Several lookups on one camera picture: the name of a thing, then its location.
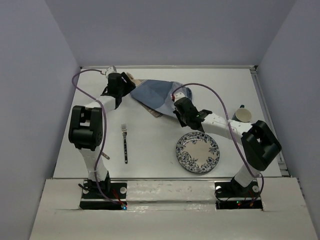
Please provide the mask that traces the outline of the blue patchwork cloth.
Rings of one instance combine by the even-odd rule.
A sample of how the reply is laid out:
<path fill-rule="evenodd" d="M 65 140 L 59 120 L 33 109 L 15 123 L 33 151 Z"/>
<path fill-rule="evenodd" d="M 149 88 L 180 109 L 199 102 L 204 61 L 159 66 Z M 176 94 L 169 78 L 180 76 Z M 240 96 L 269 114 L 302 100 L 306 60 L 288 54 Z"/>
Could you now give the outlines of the blue patchwork cloth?
<path fill-rule="evenodd" d="M 171 94 L 182 85 L 181 83 L 155 79 L 137 79 L 129 72 L 126 75 L 136 86 L 130 92 L 130 96 L 134 100 L 138 101 L 156 118 L 163 115 L 176 118 Z"/>

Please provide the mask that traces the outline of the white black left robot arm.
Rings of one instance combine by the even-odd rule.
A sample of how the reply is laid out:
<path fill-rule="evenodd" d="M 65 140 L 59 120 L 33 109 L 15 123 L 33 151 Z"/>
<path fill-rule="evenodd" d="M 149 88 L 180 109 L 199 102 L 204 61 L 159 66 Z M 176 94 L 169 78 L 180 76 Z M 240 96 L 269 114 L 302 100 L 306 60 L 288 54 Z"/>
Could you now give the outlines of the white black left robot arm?
<path fill-rule="evenodd" d="M 112 72 L 107 75 L 107 86 L 102 94 L 87 105 L 75 105 L 71 110 L 68 140 L 82 155 L 88 179 L 96 182 L 93 191 L 104 198 L 110 194 L 111 185 L 105 180 L 109 172 L 101 160 L 100 146 L 105 142 L 106 113 L 116 110 L 122 98 L 136 88 L 135 83 L 125 72 Z"/>

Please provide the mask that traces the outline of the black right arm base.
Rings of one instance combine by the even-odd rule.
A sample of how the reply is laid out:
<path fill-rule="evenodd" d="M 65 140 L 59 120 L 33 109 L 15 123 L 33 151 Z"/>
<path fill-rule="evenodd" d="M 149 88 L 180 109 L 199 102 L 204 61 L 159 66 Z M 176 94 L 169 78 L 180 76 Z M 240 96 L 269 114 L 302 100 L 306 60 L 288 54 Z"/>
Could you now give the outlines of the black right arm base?
<path fill-rule="evenodd" d="M 234 179 L 214 183 L 217 210 L 263 209 L 257 180 L 242 187 Z"/>

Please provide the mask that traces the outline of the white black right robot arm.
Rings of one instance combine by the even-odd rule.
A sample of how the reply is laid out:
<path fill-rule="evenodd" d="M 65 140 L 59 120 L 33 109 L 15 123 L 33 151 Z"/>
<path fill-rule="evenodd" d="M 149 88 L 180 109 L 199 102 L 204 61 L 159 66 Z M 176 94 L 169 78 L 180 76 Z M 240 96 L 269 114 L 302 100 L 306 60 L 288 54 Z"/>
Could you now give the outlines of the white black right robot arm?
<path fill-rule="evenodd" d="M 221 117 L 210 110 L 197 110 L 186 96 L 172 97 L 174 113 L 182 127 L 189 127 L 202 135 L 214 134 L 233 141 L 236 148 L 243 150 L 243 166 L 232 178 L 230 190 L 235 196 L 242 196 L 249 184 L 265 171 L 282 150 L 282 146 L 269 128 L 261 120 L 255 123 L 240 122 Z"/>

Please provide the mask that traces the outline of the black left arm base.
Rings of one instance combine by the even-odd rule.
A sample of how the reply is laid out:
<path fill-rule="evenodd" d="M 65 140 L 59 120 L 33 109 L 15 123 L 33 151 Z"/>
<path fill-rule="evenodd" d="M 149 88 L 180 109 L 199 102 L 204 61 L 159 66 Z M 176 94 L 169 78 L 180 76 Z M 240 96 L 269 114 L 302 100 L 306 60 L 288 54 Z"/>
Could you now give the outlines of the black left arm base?
<path fill-rule="evenodd" d="M 79 208 L 82 210 L 125 211 L 128 209 L 126 181 L 111 181 L 107 174 L 104 181 L 100 181 L 99 188 L 95 181 L 85 179 L 81 188 Z"/>

